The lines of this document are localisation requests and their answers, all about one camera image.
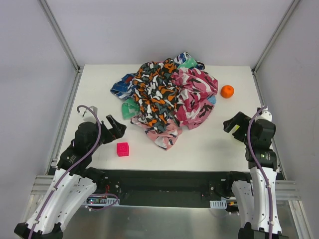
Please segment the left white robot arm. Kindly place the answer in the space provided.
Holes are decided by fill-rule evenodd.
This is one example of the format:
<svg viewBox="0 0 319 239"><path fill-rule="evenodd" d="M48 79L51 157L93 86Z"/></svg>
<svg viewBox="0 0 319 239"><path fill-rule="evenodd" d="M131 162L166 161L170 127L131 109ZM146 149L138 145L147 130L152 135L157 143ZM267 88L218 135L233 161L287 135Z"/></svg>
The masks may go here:
<svg viewBox="0 0 319 239"><path fill-rule="evenodd" d="M22 239L61 239L71 218L98 188L106 185L106 174L89 167L93 153L103 144L124 136L126 126L111 115L102 121L79 124L70 145L60 155L53 180L41 203L14 233Z"/></svg>

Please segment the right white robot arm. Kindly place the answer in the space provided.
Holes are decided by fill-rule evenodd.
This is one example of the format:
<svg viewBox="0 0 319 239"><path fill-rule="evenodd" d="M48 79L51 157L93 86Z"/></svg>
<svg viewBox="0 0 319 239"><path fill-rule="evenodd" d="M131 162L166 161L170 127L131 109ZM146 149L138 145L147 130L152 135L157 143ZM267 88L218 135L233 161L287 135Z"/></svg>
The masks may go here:
<svg viewBox="0 0 319 239"><path fill-rule="evenodd" d="M227 188L236 198L241 228L240 239L284 239L276 205L277 155L270 148L276 132L272 114L266 106L257 109L252 118L238 112L224 121L223 130L244 143L249 175L231 171Z"/></svg>

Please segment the orange black camouflage cloth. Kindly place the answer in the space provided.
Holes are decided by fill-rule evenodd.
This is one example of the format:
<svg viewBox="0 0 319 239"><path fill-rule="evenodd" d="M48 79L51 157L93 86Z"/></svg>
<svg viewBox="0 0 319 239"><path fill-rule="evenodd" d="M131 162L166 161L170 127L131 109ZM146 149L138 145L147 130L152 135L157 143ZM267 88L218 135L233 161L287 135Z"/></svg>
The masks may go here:
<svg viewBox="0 0 319 239"><path fill-rule="evenodd" d="M175 110L180 88L172 82L177 66L167 58L143 64L132 79L134 101L139 105L143 122L156 133L166 131L170 114Z"/></svg>

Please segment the light blue cloth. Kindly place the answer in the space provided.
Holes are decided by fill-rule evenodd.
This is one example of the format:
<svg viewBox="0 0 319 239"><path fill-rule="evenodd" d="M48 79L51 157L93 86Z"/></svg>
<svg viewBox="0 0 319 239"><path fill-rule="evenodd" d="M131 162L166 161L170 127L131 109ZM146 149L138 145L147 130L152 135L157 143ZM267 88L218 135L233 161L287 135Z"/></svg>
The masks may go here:
<svg viewBox="0 0 319 239"><path fill-rule="evenodd" d="M211 96L207 99L211 104L216 104L216 97L215 96Z"/></svg>

